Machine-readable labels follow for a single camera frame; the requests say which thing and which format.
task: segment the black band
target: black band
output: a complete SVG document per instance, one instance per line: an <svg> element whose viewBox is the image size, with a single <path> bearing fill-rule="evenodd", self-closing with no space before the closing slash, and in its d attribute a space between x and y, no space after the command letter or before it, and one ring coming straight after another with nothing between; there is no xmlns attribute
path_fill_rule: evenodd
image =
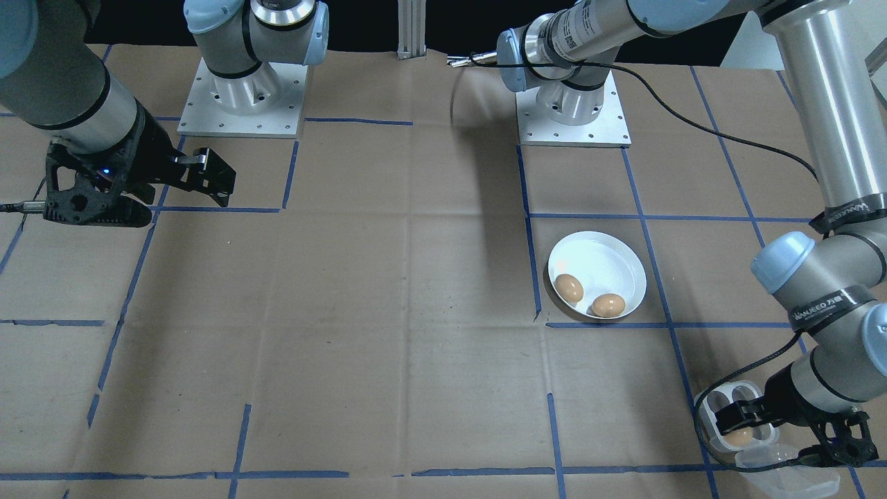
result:
<svg viewBox="0 0 887 499"><path fill-rule="evenodd" d="M256 71L258 71L259 67L261 67L261 66L262 66L261 62L256 62L255 65L252 66L250 69L245 69L243 71L240 71L239 73L219 73L218 71L213 71L212 68L209 66L207 66L207 69L209 69L210 73L218 76L219 78L224 78L226 80L236 80L238 78L243 78L243 77L252 75Z"/></svg>
<svg viewBox="0 0 887 499"><path fill-rule="evenodd" d="M856 400L856 399L851 399L850 397L843 396L837 390L832 388L828 383L826 383L826 380L822 379L822 375L820 374L820 371L816 368L816 351L817 350L818 349L814 348L813 352L810 354L810 370L813 371L813 375L816 376L816 380L819 381L820 384L826 390L828 390L829 393L831 393L832 395L835 395L837 398L839 398L841 400L847 400L848 402L852 402L854 404L861 404L861 403L865 402L864 400Z"/></svg>
<svg viewBox="0 0 887 499"><path fill-rule="evenodd" d="M103 66L102 68L105 70L105 86L102 87L102 92L99 93L98 99L96 99L96 101L92 103L92 106L80 113L80 115L73 120L69 120L64 123L54 125L40 125L31 123L31 125L33 125L35 128L39 128L40 130L57 131L75 127L94 116L99 111L99 109L101 109L102 106L105 105L105 102L108 100L108 94L111 93L111 74L108 73L107 67Z"/></svg>
<svg viewBox="0 0 887 499"><path fill-rule="evenodd" d="M872 251L875 252L875 254L878 256L878 259L881 260L881 277L878 278L878 282L877 282L877 283L881 283L884 280L884 277L887 277L887 259L884 258L883 251L881 251L881 249L878 248L878 245L874 244L872 242L872 240L868 239L867 237L859 235L859 234L847 232L847 233L841 233L841 235L849 235L851 237L855 237L856 239L859 239L860 241L866 243L868 245L868 247L871 248Z"/></svg>
<svg viewBox="0 0 887 499"><path fill-rule="evenodd" d="M794 11L795 9L799 9L807 4L812 3L813 0L787 0L782 5L778 5L773 9L770 9L767 12L757 12L757 16L761 19L761 28L770 24L771 22L779 19L785 14Z"/></svg>
<svg viewBox="0 0 887 499"><path fill-rule="evenodd" d="M665 33L661 33L659 31L656 31L655 29L652 29L650 26L647 26L647 24L645 24L643 21L641 21L640 19L635 17L634 12L632 12L632 6L628 3L628 0L625 0L625 8L628 9L628 13L631 14L634 24L638 25L638 28L640 28L640 30L643 31L644 33L646 33L654 38L668 38L669 36L671 36L671 35L666 35Z"/></svg>
<svg viewBox="0 0 887 499"><path fill-rule="evenodd" d="M264 26L268 29L273 29L274 31L293 31L294 29L301 28L302 26L305 26L306 24L310 23L311 20L314 19L314 14L316 14L317 11L318 11L318 5L316 3L314 3L314 7L311 8L311 12L307 16L305 16L304 19L302 19L298 22L294 22L293 24L287 24L285 26L278 26L276 24L268 24L267 22L264 22L263 20L261 20L259 18L255 18L255 20L259 21L259 24L261 24L262 26Z"/></svg>
<svg viewBox="0 0 887 499"><path fill-rule="evenodd" d="M853 285L839 289L810 303L796 306L789 312L789 322L795 331L814 335L859 306L874 300L865 286Z"/></svg>
<svg viewBox="0 0 887 499"><path fill-rule="evenodd" d="M828 207L810 221L810 227L828 234L840 226L887 217L887 193L869 194L835 208Z"/></svg>
<svg viewBox="0 0 887 499"><path fill-rule="evenodd" d="M561 81L561 83L563 83L565 86L567 86L567 87L569 87L569 88L571 88L571 89L573 89L573 90L578 90L578 91L594 91L594 90L598 90L600 87L604 86L604 83L606 83L606 82L607 82L607 81L604 80L603 82L598 83L598 84L596 84L596 85L580 85L579 83L573 83L573 82L571 82L570 80L563 80L563 81Z"/></svg>
<svg viewBox="0 0 887 499"><path fill-rule="evenodd" d="M240 13L240 32L243 34L243 47L247 49L247 55L252 60L259 60L255 56L255 50L253 50L253 38L249 34L249 14L252 11L249 9L249 2L243 3L243 12Z"/></svg>

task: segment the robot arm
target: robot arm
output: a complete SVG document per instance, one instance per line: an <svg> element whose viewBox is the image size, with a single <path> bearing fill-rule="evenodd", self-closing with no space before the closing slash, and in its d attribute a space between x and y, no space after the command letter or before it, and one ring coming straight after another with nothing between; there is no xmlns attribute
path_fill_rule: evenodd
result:
<svg viewBox="0 0 887 499"><path fill-rule="evenodd" d="M83 44L98 0L0 3L0 102L51 137L46 201L1 211L42 213L64 224L145 226L151 184L209 195L226 206L235 172L211 150L178 152L169 135ZM59 169L75 184L59 186Z"/></svg>
<svg viewBox="0 0 887 499"><path fill-rule="evenodd" d="M835 235L817 243L786 234L761 251L752 271L795 329L819 345L773 376L763 397L735 402L717 419L722 434L761 424L810 426L820 444L802 457L819 466L877 458L858 404L887 392L887 305L869 291L887 276L887 133L848 36L849 2L584 0L507 30L495 55L481 56L506 66L500 74L512 91L543 86L541 95L559 84L549 104L563 112L594 101L607 75L580 63L609 63L614 49L637 36L668 36L751 10L776 36L826 205L811 225ZM836 438L827 437L827 425ZM857 425L862 438L850 431Z"/></svg>

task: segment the egg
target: egg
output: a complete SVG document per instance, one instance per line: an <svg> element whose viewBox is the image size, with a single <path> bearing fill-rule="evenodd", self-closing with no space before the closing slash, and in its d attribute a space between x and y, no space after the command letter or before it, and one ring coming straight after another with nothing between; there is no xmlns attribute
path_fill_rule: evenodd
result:
<svg viewBox="0 0 887 499"><path fill-rule="evenodd" d="M615 293L607 293L596 297L590 308L591 315L612 319L625 310L625 299Z"/></svg>
<svg viewBox="0 0 887 499"><path fill-rule="evenodd" d="M741 430L736 430L735 432L730 432L727 435L724 435L724 442L733 447L745 447L751 443L752 435L753 432L751 428L742 428Z"/></svg>
<svg viewBox="0 0 887 499"><path fill-rule="evenodd" d="M563 299L573 305L579 303L579 300L585 295L585 290L582 289L579 279L568 273L557 276L557 279L554 280L554 288Z"/></svg>

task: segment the label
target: label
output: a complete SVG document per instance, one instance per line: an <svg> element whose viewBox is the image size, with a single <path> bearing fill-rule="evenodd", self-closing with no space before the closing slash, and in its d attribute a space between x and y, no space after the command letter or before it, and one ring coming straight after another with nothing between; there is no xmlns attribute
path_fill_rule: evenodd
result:
<svg viewBox="0 0 887 499"><path fill-rule="evenodd" d="M587 44L600 33L597 12L591 0L574 5L557 21L560 26L555 29L557 37L552 45L564 59L570 59L568 54L571 51Z"/></svg>

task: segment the wire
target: wire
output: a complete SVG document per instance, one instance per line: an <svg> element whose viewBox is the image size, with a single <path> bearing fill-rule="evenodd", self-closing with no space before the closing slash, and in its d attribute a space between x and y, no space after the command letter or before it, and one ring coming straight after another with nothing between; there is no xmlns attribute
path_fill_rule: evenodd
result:
<svg viewBox="0 0 887 499"><path fill-rule="evenodd" d="M468 58L471 60L471 62L473 64L475 64L478 67L499 67L499 68L554 67L554 64L531 64L531 63L499 64L498 62L491 62L491 63L490 62L481 62L481 61L475 59L474 52L471 52L470 54L468 54ZM638 73L635 73L634 71L632 71L628 67L617 66L615 64L605 64L603 62L574 62L572 64L574 64L576 66L583 66L583 67L604 67L607 69L615 69L616 71L622 71L624 73L632 75L635 78L637 78L638 81L644 85L644 87L647 88L647 91L650 92L650 95L653 96L653 99L655 99L655 101L657 103L659 103L660 106L662 106L666 111L668 111L672 116L678 118L680 121L696 128L698 130L708 132L712 135L717 135L718 137L721 137L723 139L732 140L733 142L737 142L739 144L744 144L746 146L752 146L752 147L757 147L759 149L764 149L765 151L770 151L771 153L781 154L791 160L794 160L794 161L800 163L801 166L803 166L805 169L807 169L807 171L810 172L811 175L813 175L813 178L817 178L816 177L816 170L813 168L813 166L810 163L805 161L803 158L800 158L800 157L790 153L789 151L779 149L778 147L768 146L767 144L761 144L760 142L755 142L753 140L742 139L742 138L724 133L722 131L713 130L713 129L711 129L707 126L701 125L701 124L691 120L690 118L687 118L686 116L682 115L681 113L675 111L674 109L671 108L671 106L666 104L665 101L661 97L659 97L659 94L657 94L655 92L655 90L653 90L653 86L650 85L650 83L646 79L644 79L643 76L639 75Z"/></svg>
<svg viewBox="0 0 887 499"><path fill-rule="evenodd" d="M768 464L767 466L758 466L755 468L743 468L743 467L737 466L733 463L728 463L727 461L725 461L719 455L716 454L715 449L711 447L711 444L705 438L705 435L703 433L702 420L699 417L699 409L702 407L703 401L705 400L705 398L708 397L709 393L713 392L715 390L715 388L718 388L722 384L730 381L731 379L733 379L737 376L741 376L741 375L751 371L754 368L759 368L760 366L763 366L767 362L784 354L792 346L795 346L795 343L797 343L798 340L801 339L802 334L803 334L803 331L796 332L795 335L791 338L791 340L789 340L788 343L786 343L782 348L780 348L776 352L773 352L770 355L767 355L766 357L764 357L763 359L758 360L757 362L752 362L748 366L741 368L739 370L736 370L736 371L730 373L729 375L720 378L718 381L711 384L711 386L709 386L708 388L703 390L703 392L700 393L699 396L696 398L696 403L693 405L693 429L696 431L696 438L699 439L699 442L701 444L703 444L703 447L705 447L705 450L708 451L708 453L711 455L711 457L713 457L715 459L715 461L718 462L718 464L724 466L728 470L739 471L742 473L758 473L761 471L778 470L780 468L785 468L786 466L796 466L796 465L801 464L801 460L797 457L794 459L789 459L788 461L782 461L780 463L775 463L775 464Z"/></svg>

